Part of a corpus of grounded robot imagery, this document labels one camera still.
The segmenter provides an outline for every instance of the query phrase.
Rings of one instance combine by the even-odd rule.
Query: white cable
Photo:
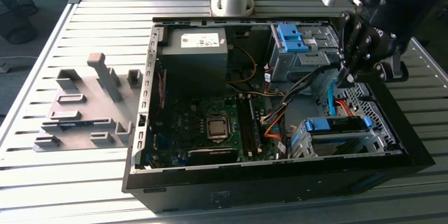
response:
[[[35,56],[9,56],[9,57],[0,57],[0,60],[15,59],[15,58],[33,58],[33,59],[37,59],[37,57],[35,57]]]

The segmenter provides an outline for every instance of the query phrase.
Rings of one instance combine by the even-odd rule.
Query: power supply label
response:
[[[215,34],[183,34],[180,47],[219,47],[219,36]]]

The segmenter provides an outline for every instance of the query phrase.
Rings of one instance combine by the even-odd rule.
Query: motherboard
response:
[[[173,100],[167,108],[160,115],[164,120],[156,123],[161,129],[151,157],[156,167],[275,159],[276,142],[260,132],[261,96]]]

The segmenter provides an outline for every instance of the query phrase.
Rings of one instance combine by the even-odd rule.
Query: wire bundle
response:
[[[355,114],[352,113],[352,110],[349,109],[349,107],[347,105],[347,102],[344,100],[337,100],[335,102],[341,106],[347,116],[355,116]]]
[[[292,97],[299,94],[299,92],[301,90],[304,90],[305,88],[308,88],[311,86],[311,84],[313,83],[313,81],[316,80],[319,74],[329,69],[335,69],[337,68],[339,65],[336,64],[331,64],[328,66],[321,66],[319,68],[316,68],[316,70],[313,72],[311,72],[309,74],[307,74],[291,87],[289,91],[284,94],[281,102],[279,107],[276,108],[276,110],[269,113],[264,118],[263,121],[268,121],[271,120],[276,115],[276,119],[273,120],[272,124],[269,125],[265,133],[264,133],[264,137],[273,137],[273,138],[280,138],[279,135],[271,134],[269,131],[273,127],[273,125],[279,122],[279,120],[281,119],[281,117],[285,114],[288,105],[292,101]]]

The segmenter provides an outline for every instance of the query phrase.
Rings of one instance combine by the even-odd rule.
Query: ram slot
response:
[[[261,152],[260,133],[257,131],[257,122],[253,114],[253,108],[248,97],[236,99],[236,109],[239,111],[240,134],[243,141],[244,155],[255,156]]]

